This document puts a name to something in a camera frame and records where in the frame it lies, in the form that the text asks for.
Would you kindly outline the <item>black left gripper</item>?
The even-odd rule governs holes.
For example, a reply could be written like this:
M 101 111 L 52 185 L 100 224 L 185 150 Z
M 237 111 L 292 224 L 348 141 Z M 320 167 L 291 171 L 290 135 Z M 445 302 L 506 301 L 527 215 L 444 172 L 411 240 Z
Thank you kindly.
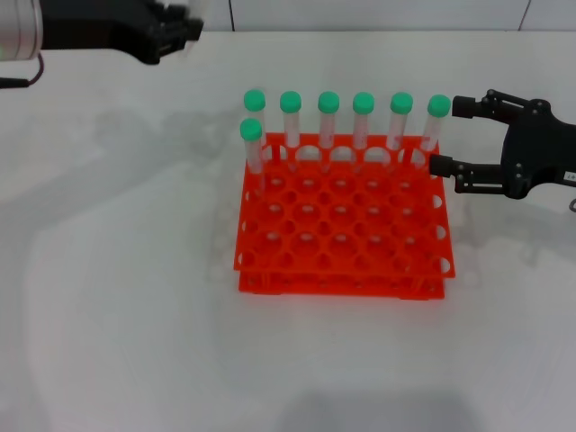
M 45 0 L 40 8 L 44 50 L 118 50 L 146 65 L 184 50 L 203 31 L 187 4 Z

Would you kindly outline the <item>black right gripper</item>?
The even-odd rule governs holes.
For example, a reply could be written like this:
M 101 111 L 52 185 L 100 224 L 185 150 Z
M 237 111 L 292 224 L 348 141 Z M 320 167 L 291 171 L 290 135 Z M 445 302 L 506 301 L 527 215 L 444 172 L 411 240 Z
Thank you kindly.
M 546 100 L 527 100 L 490 89 L 480 101 L 455 96 L 452 115 L 508 125 L 500 165 L 430 156 L 429 173 L 453 176 L 457 194 L 505 194 L 523 199 L 538 185 L 575 186 L 575 126 L 556 118 Z

